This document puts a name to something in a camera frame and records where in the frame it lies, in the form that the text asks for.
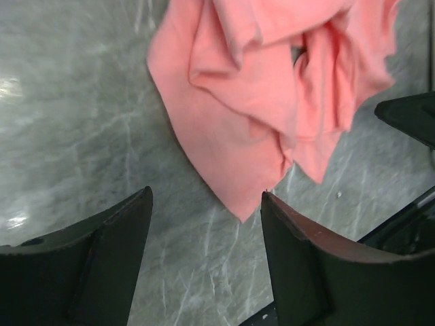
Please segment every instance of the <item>marble countertop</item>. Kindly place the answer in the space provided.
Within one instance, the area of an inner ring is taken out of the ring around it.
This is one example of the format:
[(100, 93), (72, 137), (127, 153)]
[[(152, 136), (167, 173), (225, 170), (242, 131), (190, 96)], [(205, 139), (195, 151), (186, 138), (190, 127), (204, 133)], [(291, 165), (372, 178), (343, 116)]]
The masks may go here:
[[(155, 206), (129, 326), (236, 326), (273, 300), (258, 212), (240, 224), (180, 149), (145, 65), (167, 0), (0, 4), (0, 245), (61, 229), (150, 185)], [(403, 0), (396, 85), (367, 101), (322, 185), (274, 189), (358, 239), (435, 184), (428, 149), (376, 103), (428, 90), (428, 2)]]

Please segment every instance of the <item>gray marble surface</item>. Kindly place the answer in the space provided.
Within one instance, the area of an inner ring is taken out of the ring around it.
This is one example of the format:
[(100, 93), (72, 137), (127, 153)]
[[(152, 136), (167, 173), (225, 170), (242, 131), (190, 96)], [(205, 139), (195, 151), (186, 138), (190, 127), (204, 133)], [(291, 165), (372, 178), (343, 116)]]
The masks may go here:
[[(68, 226), (150, 185), (155, 209), (129, 326), (236, 326), (272, 301), (258, 212), (241, 225), (179, 148), (145, 65), (167, 0), (0, 2), (0, 245)], [(404, 0), (397, 84), (370, 99), (322, 185), (275, 193), (357, 239), (435, 184), (428, 151), (377, 102), (428, 90), (428, 2)]]

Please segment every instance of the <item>fabric fold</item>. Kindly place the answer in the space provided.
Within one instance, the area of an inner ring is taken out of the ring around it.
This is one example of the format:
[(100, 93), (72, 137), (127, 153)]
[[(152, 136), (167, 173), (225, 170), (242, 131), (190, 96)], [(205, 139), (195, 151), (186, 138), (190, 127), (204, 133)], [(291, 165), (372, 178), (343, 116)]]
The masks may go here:
[[(241, 221), (293, 161), (321, 183), (358, 107), (393, 84), (397, 4), (171, 0), (148, 67), (186, 155)], [(292, 46), (306, 50), (295, 64)]]

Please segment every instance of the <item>pink cloth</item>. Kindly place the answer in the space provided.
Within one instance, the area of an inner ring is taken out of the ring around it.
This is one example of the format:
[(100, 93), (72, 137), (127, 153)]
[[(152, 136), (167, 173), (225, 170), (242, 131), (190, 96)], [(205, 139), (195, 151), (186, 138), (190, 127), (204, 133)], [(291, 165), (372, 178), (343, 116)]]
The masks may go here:
[[(241, 221), (293, 161), (321, 183), (357, 108), (393, 84), (397, 3), (170, 2), (148, 66), (185, 153)], [(295, 65), (291, 46), (307, 49)]]

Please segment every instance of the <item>pink towel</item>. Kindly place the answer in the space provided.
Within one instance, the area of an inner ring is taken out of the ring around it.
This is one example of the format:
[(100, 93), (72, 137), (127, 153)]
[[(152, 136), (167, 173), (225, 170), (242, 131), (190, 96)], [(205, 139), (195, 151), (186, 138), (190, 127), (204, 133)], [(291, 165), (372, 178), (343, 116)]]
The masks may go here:
[[(357, 108), (393, 84), (397, 3), (170, 2), (148, 66), (186, 155), (241, 221), (293, 161), (321, 183)], [(292, 46), (307, 50), (295, 65)]]

